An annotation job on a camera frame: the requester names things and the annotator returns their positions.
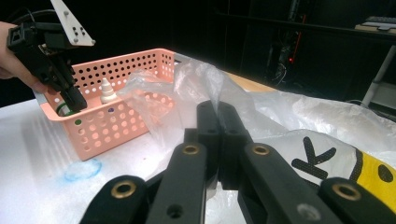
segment dark background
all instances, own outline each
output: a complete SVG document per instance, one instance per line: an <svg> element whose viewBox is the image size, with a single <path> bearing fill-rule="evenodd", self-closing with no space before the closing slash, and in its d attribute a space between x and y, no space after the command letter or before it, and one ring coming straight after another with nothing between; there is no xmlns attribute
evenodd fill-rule
<svg viewBox="0 0 396 224"><path fill-rule="evenodd" d="M309 24L353 29L369 16L395 17L395 1L301 0L298 13ZM72 63L165 48L283 91L337 101L362 100L390 47L390 43L356 37L302 32L295 61L280 79L270 65L277 64L274 55L286 31L225 23L216 20L213 11L286 21L291 0L64 2L96 40L92 48L67 52ZM19 7L52 8L50 0L7 1L0 8L0 21ZM36 20L57 21L56 16ZM394 61L385 76L391 83L396 83ZM0 93L6 96L0 106L34 98L16 78L0 80Z"/></svg>

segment white metal bracket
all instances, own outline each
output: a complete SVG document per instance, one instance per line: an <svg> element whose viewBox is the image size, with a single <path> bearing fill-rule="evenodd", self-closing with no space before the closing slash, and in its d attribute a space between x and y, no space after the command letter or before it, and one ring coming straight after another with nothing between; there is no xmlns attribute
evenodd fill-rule
<svg viewBox="0 0 396 224"><path fill-rule="evenodd" d="M93 46L95 41L91 39L88 32L78 22L70 9L62 0L50 0L58 15L69 42L73 46Z"/></svg>

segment pink plastic basket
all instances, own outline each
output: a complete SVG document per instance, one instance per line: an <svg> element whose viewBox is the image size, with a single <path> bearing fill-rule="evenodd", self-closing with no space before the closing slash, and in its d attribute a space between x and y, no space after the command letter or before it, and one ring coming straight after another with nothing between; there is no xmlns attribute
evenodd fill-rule
<svg viewBox="0 0 396 224"><path fill-rule="evenodd" d="M73 66L74 78L88 107L77 114L60 117L56 113L60 95L46 94L47 102L41 108L49 120L61 122L78 156L87 160L110 150L149 130L140 115L121 99L102 105L101 81L106 77L114 91L121 89L136 69L147 69L164 81L172 82L175 53L166 49L151 49L118 57ZM172 99L147 94L166 104Z"/></svg>

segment screw hole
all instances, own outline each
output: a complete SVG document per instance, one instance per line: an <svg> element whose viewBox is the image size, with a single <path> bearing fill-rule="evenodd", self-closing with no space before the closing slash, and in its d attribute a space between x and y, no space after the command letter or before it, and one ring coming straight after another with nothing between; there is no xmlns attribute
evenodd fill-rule
<svg viewBox="0 0 396 224"><path fill-rule="evenodd" d="M183 207L178 204L173 204L168 207L166 214L173 219L180 218L183 216Z"/></svg>

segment black cable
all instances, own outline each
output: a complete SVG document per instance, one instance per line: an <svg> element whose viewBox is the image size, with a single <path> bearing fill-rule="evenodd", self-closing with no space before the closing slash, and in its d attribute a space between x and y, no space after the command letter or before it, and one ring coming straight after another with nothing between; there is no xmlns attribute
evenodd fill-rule
<svg viewBox="0 0 396 224"><path fill-rule="evenodd" d="M37 18L37 17L41 17L41 16L56 14L56 11L54 9L44 9L44 10L38 10L38 11L34 11L34 12L31 12L28 8L26 8L26 10L28 10L28 14L20 16L13 21L10 21L10 19L12 17L14 17L16 15L16 13L18 13L19 10L14 12L11 16L8 17L7 22L13 23L13 24L21 24L24 21L28 21L29 19L31 21L35 21L35 17Z"/></svg>
<svg viewBox="0 0 396 224"><path fill-rule="evenodd" d="M17 10L15 10L11 15L8 16L6 19L6 22L12 23L13 21L11 20L13 17L15 17L18 13L20 13L22 10L26 10L28 12L28 16L31 18L32 21L35 21L35 17L33 17L32 12L30 11L29 8L27 7L20 7Z"/></svg>

